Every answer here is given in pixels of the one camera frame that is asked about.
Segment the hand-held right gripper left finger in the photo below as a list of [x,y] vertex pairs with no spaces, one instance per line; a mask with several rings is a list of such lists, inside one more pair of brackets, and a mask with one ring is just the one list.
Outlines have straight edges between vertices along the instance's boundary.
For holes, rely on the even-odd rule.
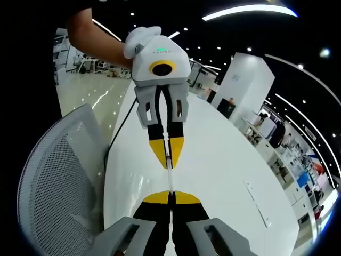
[[169,241],[171,192],[147,196],[132,217],[97,235],[89,255],[164,255]]

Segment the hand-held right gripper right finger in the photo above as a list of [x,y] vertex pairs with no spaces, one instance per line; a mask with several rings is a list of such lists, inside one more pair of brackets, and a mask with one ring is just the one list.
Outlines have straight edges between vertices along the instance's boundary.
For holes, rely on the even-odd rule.
[[172,241],[177,255],[255,255],[249,240],[219,218],[210,218],[191,194],[172,192]]

